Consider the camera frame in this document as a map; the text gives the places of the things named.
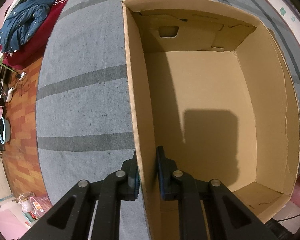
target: blue jacket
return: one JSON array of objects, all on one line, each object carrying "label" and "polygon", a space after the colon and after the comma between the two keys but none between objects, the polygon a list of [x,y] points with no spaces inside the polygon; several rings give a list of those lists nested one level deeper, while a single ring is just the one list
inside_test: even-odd
[{"label": "blue jacket", "polygon": [[0,29],[2,52],[19,50],[46,19],[55,0],[26,0],[16,6]]}]

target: plastic bag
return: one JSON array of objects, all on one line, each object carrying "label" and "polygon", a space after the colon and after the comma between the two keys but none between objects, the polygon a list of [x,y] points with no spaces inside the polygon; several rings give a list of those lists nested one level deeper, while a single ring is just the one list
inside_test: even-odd
[{"label": "plastic bag", "polygon": [[33,211],[33,207],[31,205],[30,200],[26,200],[26,201],[19,202],[19,203],[22,206],[23,213],[27,213],[27,212]]}]

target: metal screw head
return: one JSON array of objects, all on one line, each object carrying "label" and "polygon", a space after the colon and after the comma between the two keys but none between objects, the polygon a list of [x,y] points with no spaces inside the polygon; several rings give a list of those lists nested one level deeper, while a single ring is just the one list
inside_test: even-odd
[{"label": "metal screw head", "polygon": [[86,187],[87,185],[88,185],[88,181],[86,181],[85,179],[80,180],[80,181],[78,182],[78,186],[79,186],[79,187]]},{"label": "metal screw head", "polygon": [[221,185],[221,182],[218,179],[213,179],[213,180],[211,180],[211,185],[213,187],[219,187]]},{"label": "metal screw head", "polygon": [[173,172],[173,176],[175,177],[181,177],[183,175],[182,171],[176,170]]},{"label": "metal screw head", "polygon": [[115,173],[115,175],[116,175],[117,177],[123,177],[124,175],[126,175],[126,172],[125,172],[125,171],[117,171],[117,172]]}]

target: star-patterned fabric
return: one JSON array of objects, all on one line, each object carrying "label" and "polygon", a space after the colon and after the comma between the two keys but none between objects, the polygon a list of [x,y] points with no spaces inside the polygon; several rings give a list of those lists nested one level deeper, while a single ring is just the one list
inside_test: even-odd
[{"label": "star-patterned fabric", "polygon": [[[215,1],[259,17],[274,32],[300,104],[300,47],[281,15],[267,0]],[[69,0],[49,38],[36,97],[39,161],[53,204],[79,180],[102,180],[132,158],[126,71],[122,0]],[[120,240],[155,239],[148,232],[140,191],[135,202],[121,203]]]},{"label": "star-patterned fabric", "polygon": [[0,29],[2,52],[14,52],[25,44],[46,19],[55,0],[26,0],[17,5]]}]

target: cardboard box flap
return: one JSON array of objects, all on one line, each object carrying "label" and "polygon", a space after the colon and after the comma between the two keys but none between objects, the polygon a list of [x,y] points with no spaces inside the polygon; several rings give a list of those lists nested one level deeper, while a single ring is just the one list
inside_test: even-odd
[{"label": "cardboard box flap", "polygon": [[133,13],[140,28],[143,50],[197,51],[236,49],[255,30],[253,25],[222,15],[187,10]]},{"label": "cardboard box flap", "polygon": [[258,27],[260,24],[258,17],[231,5],[212,0],[124,0],[124,3],[132,12],[157,9],[204,11],[237,19],[255,27]]}]

